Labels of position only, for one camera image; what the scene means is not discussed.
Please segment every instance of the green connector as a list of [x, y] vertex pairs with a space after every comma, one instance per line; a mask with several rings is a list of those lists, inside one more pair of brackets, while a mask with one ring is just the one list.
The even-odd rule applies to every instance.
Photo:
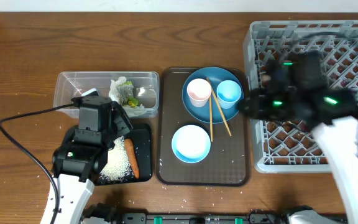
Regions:
[[242, 224], [242, 218], [235, 218], [234, 224]]
[[273, 100], [273, 106], [280, 106], [282, 104], [283, 104], [283, 102], [281, 102], [281, 101]]
[[328, 96], [324, 97], [324, 101], [329, 103], [330, 105], [335, 105], [335, 104], [338, 103], [338, 101], [336, 101], [336, 100], [334, 100], [334, 99], [332, 99], [331, 97], [328, 97]]
[[162, 217], [154, 217], [154, 224], [162, 224]]

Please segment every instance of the wooden table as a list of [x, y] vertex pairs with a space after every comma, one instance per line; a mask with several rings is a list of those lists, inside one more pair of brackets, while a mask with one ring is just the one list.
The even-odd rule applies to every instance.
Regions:
[[[62, 71], [156, 71], [219, 65], [244, 70], [242, 41], [253, 21], [358, 19], [358, 14], [0, 13], [0, 119], [52, 107]], [[78, 120], [52, 112], [6, 123], [48, 168]], [[158, 118], [152, 127], [157, 151]], [[248, 213], [307, 204], [344, 213], [331, 174], [260, 174], [241, 188], [139, 184], [96, 187], [88, 204], [160, 213]], [[0, 132], [0, 223], [39, 223], [49, 182]]]

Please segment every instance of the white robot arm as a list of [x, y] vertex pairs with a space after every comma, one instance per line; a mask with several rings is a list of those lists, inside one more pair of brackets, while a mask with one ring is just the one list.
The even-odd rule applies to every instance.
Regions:
[[[327, 157], [347, 221], [358, 224], [358, 120], [352, 116], [335, 119], [333, 125], [321, 123], [311, 133]], [[291, 224], [335, 223], [312, 210], [296, 212], [288, 219]]]
[[[78, 181], [74, 175], [60, 174], [59, 178], [53, 178], [58, 187], [60, 196], [60, 211], [55, 223], [79, 224], [82, 212], [94, 189], [94, 183], [89, 179], [86, 182]], [[55, 209], [55, 194], [50, 186], [47, 207], [45, 208], [41, 224], [49, 224], [53, 210]]]

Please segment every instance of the blue plate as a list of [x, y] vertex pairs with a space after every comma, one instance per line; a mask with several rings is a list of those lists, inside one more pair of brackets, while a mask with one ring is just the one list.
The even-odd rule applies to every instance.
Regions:
[[[196, 119], [209, 123], [209, 103], [207, 102], [205, 106], [203, 107], [195, 107], [190, 103], [189, 96], [187, 95], [187, 85], [189, 82], [196, 78], [209, 78], [212, 84], [212, 88], [215, 91], [216, 94], [216, 88], [218, 87], [219, 83], [225, 81], [225, 80], [232, 80], [238, 83], [241, 86], [240, 81], [229, 71], [218, 68], [218, 67], [206, 67], [201, 68], [195, 72], [193, 72], [186, 80], [182, 90], [181, 90], [181, 98], [183, 100], [183, 104], [185, 105], [186, 110]], [[240, 100], [244, 98], [244, 91], [241, 87], [241, 97]], [[223, 114], [226, 120], [232, 119], [239, 111], [237, 110], [237, 105], [234, 105], [233, 107], [229, 109], [223, 109]], [[215, 99], [212, 96], [212, 122], [213, 124], [219, 124], [223, 122], [223, 119], [221, 117], [221, 114], [218, 110], [218, 106], [216, 106]]]
[[172, 151], [183, 162], [202, 161], [210, 149], [208, 133], [196, 125], [183, 126], [172, 137]]

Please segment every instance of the plastic container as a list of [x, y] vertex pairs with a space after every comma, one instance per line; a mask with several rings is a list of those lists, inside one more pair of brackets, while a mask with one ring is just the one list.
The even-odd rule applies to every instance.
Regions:
[[[111, 80], [126, 77], [134, 86], [134, 97], [143, 104], [146, 113], [134, 118], [153, 118], [158, 113], [160, 80], [157, 72], [62, 72], [59, 74], [55, 88], [53, 106], [71, 103], [73, 97], [96, 88], [102, 96], [108, 96]], [[78, 118], [78, 108], [64, 108], [72, 118]]]
[[[290, 41], [321, 31], [340, 32], [349, 38], [316, 37], [300, 42], [295, 52], [322, 52], [321, 69], [331, 88], [350, 88], [358, 101], [358, 21], [253, 22], [242, 45], [249, 88], [263, 88], [260, 69], [268, 59], [278, 59]], [[324, 153], [312, 137], [267, 121], [251, 120], [250, 125], [254, 166], [259, 172], [330, 172]]]

